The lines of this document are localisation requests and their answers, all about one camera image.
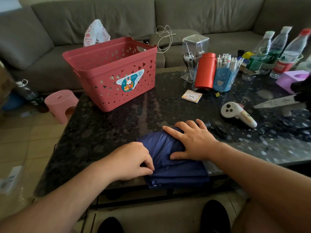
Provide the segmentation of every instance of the black marble table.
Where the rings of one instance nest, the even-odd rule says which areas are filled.
[[[253,109],[268,99],[289,94],[275,84],[275,79],[259,75],[246,82],[238,75],[231,90],[216,98],[215,91],[205,92],[198,104],[183,100],[193,84],[180,78],[180,72],[156,75],[155,88],[134,98],[111,112],[102,112],[83,94],[77,108],[45,168],[35,190],[41,197],[70,180],[92,162],[99,160],[117,147],[135,141],[136,137],[174,125],[178,121],[201,119],[210,121],[228,136],[223,139],[236,149],[278,165],[288,166],[311,161],[311,135],[309,130],[297,128],[311,126],[309,111],[296,110],[291,117],[283,117],[279,109]],[[225,119],[221,106],[228,101],[240,103],[257,121],[250,129],[237,119]],[[206,162],[209,175],[222,174],[214,164]],[[144,184],[142,177],[118,181],[108,188]]]

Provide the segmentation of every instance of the person's left hand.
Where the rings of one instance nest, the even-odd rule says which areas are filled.
[[[123,145],[98,162],[113,173],[114,180],[151,175],[155,169],[149,151],[141,142]]]

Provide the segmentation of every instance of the foot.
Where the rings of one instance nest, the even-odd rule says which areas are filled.
[[[124,231],[121,223],[115,217],[109,217],[101,223],[97,233],[124,233]]]
[[[230,233],[230,230],[225,207],[216,200],[208,201],[201,215],[200,233]]]

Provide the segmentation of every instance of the purple plastic object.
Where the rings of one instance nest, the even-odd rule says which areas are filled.
[[[290,94],[295,94],[291,89],[290,85],[294,82],[304,81],[309,76],[309,72],[305,70],[288,71],[284,72],[276,83],[288,91]]]

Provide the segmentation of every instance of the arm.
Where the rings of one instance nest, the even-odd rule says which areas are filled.
[[[140,167],[143,162],[147,167]],[[38,203],[0,222],[0,232],[69,232],[108,184],[151,175],[153,170],[152,158],[142,143],[123,145]]]
[[[277,223],[289,232],[311,229],[311,178],[271,164],[217,141],[201,120],[178,122],[184,134],[163,127],[186,147],[171,159],[210,160],[239,183]]]

